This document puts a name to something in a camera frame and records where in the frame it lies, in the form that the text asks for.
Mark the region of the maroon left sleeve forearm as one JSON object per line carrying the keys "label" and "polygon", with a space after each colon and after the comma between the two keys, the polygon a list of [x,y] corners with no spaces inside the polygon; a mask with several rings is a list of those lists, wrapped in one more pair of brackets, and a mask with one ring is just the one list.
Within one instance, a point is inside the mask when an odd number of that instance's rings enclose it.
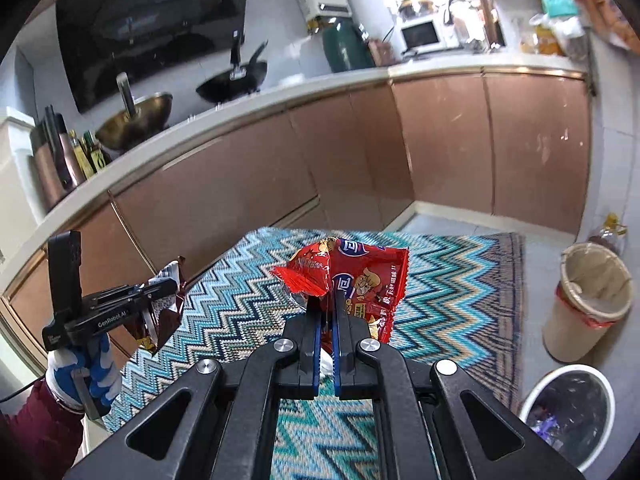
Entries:
{"label": "maroon left sleeve forearm", "polygon": [[1,478],[62,479],[81,446],[83,418],[38,380],[16,414],[1,414]]}

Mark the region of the left blue white gloved hand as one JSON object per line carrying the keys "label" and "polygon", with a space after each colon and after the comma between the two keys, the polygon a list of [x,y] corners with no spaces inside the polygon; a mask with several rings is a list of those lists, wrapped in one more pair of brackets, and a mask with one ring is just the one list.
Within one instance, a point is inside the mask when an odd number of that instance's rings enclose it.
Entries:
{"label": "left blue white gloved hand", "polygon": [[47,387],[67,411],[84,414],[85,407],[74,383],[78,370],[96,406],[110,408],[122,390],[122,376],[115,364],[110,338],[107,334],[93,338],[85,347],[69,346],[48,353]]}

